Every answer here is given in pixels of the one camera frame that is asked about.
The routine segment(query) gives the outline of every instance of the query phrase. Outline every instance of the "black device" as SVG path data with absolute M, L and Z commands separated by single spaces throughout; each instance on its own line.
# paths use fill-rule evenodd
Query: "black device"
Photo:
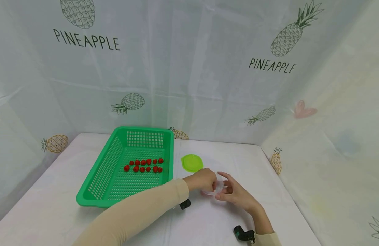
M 185 200 L 184 202 L 180 203 L 181 210 L 186 209 L 191 205 L 191 201 L 189 199 Z
M 233 232 L 240 241 L 251 241 L 253 244 L 255 243 L 254 230 L 244 231 L 243 228 L 238 225 L 233 229 Z

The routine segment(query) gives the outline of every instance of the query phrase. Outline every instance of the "forearm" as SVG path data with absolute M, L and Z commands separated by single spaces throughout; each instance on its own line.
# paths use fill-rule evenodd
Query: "forearm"
M 259 203 L 248 211 L 254 220 L 255 243 L 253 246 L 281 246 L 277 233 L 270 223 L 269 217 Z
M 254 207 L 249 210 L 249 214 L 254 220 L 255 232 L 258 235 L 274 233 L 269 217 L 267 217 L 267 214 L 262 205 L 255 204 Z
M 187 183 L 176 179 L 130 196 L 100 214 L 73 245 L 121 246 L 189 195 Z

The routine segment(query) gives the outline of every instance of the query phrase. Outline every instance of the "white curtain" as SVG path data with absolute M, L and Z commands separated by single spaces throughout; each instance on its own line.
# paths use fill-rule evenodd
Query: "white curtain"
M 366 2 L 0 0 L 0 219 L 80 132 L 282 145 Z
M 300 86 L 262 148 L 322 245 L 379 245 L 379 0 Z

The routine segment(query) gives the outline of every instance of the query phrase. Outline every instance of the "wall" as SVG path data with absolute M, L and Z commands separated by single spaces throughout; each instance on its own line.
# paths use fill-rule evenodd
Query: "wall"
M 300 100 L 316 114 L 295 119 Z M 262 148 L 270 157 L 282 148 L 280 178 L 321 244 L 378 245 L 379 0 L 279 104 L 285 114 L 270 119 L 278 126 Z

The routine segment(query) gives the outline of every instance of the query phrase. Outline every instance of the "white tablecloth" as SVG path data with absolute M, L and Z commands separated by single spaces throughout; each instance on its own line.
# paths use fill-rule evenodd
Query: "white tablecloth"
M 0 246 L 71 245 L 103 209 L 80 207 L 76 194 L 109 135 L 79 134 L 0 222 Z M 190 173 L 181 157 L 195 154 L 205 167 L 230 173 L 264 206 L 283 246 L 320 246 L 292 198 L 256 145 L 174 141 L 174 178 Z M 199 192 L 191 206 L 161 216 L 125 245 L 245 245 L 233 228 L 252 229 L 244 211 Z

